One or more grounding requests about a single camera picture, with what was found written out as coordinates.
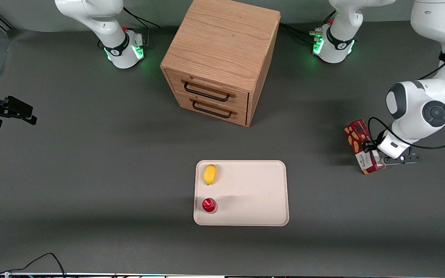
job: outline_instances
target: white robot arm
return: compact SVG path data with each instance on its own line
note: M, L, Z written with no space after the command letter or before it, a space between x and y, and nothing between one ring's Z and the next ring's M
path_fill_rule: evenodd
M143 37L121 28L114 18L123 0L55 0L59 11L92 30L104 44L108 59L118 68L133 67L144 58Z
M343 61L351 52L355 34L363 22L360 9L393 2L395 0L329 0L337 15L332 24L326 23L311 32L316 36L313 53L328 63ZM445 125L445 0L415 0L411 26L419 35L442 46L440 70L430 79L397 83L388 92L386 103L394 117L392 132L386 131L377 147L392 158L398 158L410 144Z
M336 10L334 23L326 23L316 28L318 38L314 46L314 54L327 63L339 63L351 52L354 37L363 23L360 11L366 7L381 7L394 3L396 0L329 0Z
M415 1L411 26L419 35L440 42L442 66L430 79L404 81L392 86L386 97L394 117L392 132L413 144L439 131L445 125L445 0ZM409 144L386 131L378 149L398 158Z

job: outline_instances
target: table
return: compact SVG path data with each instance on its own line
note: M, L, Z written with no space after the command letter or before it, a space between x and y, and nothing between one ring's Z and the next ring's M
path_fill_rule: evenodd
M0 129L0 271L54 252L68 272L445 277L445 150L364 176L343 134L391 121L388 89L434 69L436 42L408 22L365 23L332 65L280 29L244 128L178 106L159 69L174 34L152 30L146 60L120 70L92 32L10 33L0 97L38 121ZM443 143L445 128L421 141ZM289 224L196 225L203 159L282 160Z

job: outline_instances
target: wooden drawer cabinet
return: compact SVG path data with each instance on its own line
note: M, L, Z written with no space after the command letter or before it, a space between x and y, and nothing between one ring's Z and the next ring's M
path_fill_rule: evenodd
M231 0L193 0L161 63L178 104L250 126L280 17Z

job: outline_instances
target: drawer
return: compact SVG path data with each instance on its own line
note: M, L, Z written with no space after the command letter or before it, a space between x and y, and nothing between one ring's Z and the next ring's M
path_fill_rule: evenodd
M206 103L217 106L234 108L240 111L247 111L248 94L233 90L224 86L210 84L206 81L198 80L192 76L175 73L166 70L169 81L173 89L179 93L196 97Z
M246 125L247 113L234 108L221 107L203 100L196 100L191 95L185 93L175 93L178 104L189 109L213 118L228 121L237 125Z

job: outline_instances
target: red cup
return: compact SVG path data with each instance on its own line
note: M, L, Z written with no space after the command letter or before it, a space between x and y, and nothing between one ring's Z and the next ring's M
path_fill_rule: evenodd
M207 198L202 202L202 208L208 213L214 213L217 210L217 203L212 198Z

